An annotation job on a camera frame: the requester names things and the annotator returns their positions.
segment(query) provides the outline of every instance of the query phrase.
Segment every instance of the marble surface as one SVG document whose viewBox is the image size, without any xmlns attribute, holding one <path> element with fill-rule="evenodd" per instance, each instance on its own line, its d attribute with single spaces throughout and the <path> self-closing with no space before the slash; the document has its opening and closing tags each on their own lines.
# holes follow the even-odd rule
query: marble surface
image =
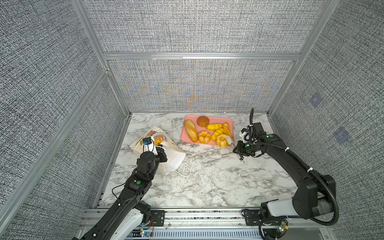
<svg viewBox="0 0 384 240">
<path fill-rule="evenodd" d="M 183 163 L 191 169 L 189 177 L 176 172 L 156 174 L 143 200 L 152 207 L 253 207 L 260 203 L 291 197 L 296 185 L 284 169 L 271 157 L 245 157 L 241 163 L 231 147 L 219 148 L 180 140 L 187 113 L 135 113 L 129 123 L 121 149 L 109 178 L 100 207 L 110 207 L 116 200 L 112 188 L 124 183 L 136 167 L 137 156 L 129 145 L 139 139 L 152 126 L 164 130 L 186 152 Z M 238 133 L 249 124 L 249 114 L 205 114 L 232 118 L 235 142 Z M 255 114 L 254 122 L 261 122 L 267 133 L 272 128 L 265 114 Z M 181 165 L 178 171 L 187 175 Z M 123 186 L 114 189 L 116 194 Z"/>
</svg>

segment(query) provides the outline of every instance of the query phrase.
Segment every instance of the textured wall panel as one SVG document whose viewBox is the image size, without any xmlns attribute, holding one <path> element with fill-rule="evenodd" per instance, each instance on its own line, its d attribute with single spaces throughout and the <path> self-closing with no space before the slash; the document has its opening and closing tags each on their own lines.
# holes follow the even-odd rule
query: textured wall panel
<svg viewBox="0 0 384 240">
<path fill-rule="evenodd" d="M 381 236 L 383 29 L 382 1 L 341 0 L 271 117 L 290 148 L 335 178 L 340 240 Z"/>
<path fill-rule="evenodd" d="M 132 111 L 266 111 L 291 68 L 276 60 L 111 60 Z"/>
<path fill-rule="evenodd" d="M 2 1 L 0 207 L 101 66 L 71 2 Z"/>
<path fill-rule="evenodd" d="M 72 239 L 96 198 L 124 119 L 105 80 L 2 239 Z"/>
<path fill-rule="evenodd" d="M 299 52 L 326 0 L 84 0 L 105 51 Z"/>
</svg>

